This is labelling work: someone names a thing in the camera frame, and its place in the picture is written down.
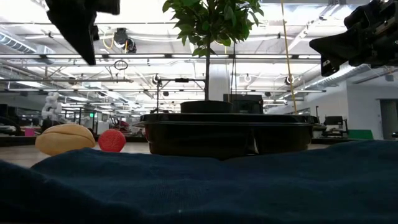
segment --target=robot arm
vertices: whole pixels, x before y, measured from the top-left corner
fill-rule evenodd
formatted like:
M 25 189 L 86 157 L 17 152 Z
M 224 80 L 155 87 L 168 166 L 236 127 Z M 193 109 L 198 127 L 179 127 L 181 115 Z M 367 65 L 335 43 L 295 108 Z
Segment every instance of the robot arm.
M 322 76 L 327 77 L 349 62 L 372 68 L 398 65 L 398 0 L 373 0 L 359 6 L 344 19 L 347 31 L 310 41 L 321 54 Z

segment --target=black plant pot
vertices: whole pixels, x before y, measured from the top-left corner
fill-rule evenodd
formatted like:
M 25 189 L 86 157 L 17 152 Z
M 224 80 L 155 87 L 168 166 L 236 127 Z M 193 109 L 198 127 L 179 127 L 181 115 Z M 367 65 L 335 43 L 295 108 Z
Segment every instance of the black plant pot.
M 232 103 L 224 101 L 189 101 L 181 103 L 181 113 L 231 113 Z

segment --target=pink object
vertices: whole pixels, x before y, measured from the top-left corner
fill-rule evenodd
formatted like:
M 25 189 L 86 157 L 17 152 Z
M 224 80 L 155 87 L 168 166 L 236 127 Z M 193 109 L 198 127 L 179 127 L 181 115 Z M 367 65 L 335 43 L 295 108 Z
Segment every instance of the pink object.
M 25 129 L 25 136 L 35 136 L 35 129 L 33 129 L 33 128 L 26 128 L 26 129 Z

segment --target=textured ball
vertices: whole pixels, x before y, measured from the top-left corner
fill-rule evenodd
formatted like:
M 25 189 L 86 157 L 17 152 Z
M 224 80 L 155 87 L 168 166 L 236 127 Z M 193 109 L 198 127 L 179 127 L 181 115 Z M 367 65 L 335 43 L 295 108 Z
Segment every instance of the textured ball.
M 99 136 L 98 144 L 102 151 L 120 152 L 126 144 L 126 138 L 122 132 L 109 129 Z
M 84 126 L 62 124 L 52 126 L 37 136 L 35 146 L 41 152 L 55 156 L 75 149 L 95 147 L 95 140 Z

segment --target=black tray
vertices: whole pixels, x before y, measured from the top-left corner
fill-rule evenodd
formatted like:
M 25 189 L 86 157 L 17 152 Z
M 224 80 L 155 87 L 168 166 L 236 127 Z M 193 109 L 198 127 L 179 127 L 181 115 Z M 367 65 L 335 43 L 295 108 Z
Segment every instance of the black tray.
M 307 119 L 264 114 L 147 114 L 137 126 L 145 127 L 153 154 L 229 159 L 306 150 L 312 137 Z

